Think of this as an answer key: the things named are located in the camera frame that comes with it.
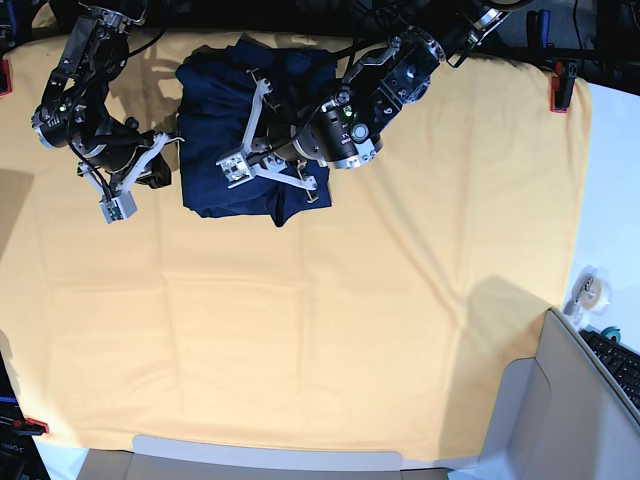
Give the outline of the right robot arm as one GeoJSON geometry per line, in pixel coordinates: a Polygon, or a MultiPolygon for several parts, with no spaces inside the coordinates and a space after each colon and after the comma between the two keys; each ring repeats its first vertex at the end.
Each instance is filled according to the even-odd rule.
{"type": "Polygon", "coordinates": [[[32,128],[48,148],[67,147],[77,175],[112,200],[131,181],[152,189],[171,184],[171,170],[154,153],[157,132],[139,130],[133,117],[121,122],[106,107],[109,84],[128,61],[159,40],[131,50],[129,30],[142,25],[148,1],[80,1],[81,12],[59,63],[52,70],[32,128]]]}

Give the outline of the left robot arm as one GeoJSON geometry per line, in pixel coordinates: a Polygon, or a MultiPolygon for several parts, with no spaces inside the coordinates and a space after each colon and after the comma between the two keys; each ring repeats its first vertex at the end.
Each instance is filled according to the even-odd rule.
{"type": "Polygon", "coordinates": [[[289,185],[317,200],[318,180],[307,165],[359,168],[382,147],[380,135],[402,108],[417,102],[431,74],[456,56],[464,61],[523,1],[424,1],[407,8],[409,22],[383,47],[365,41],[345,50],[361,57],[326,86],[315,104],[298,109],[273,92],[258,69],[255,90],[239,146],[216,165],[227,186],[257,178],[289,185]]]}

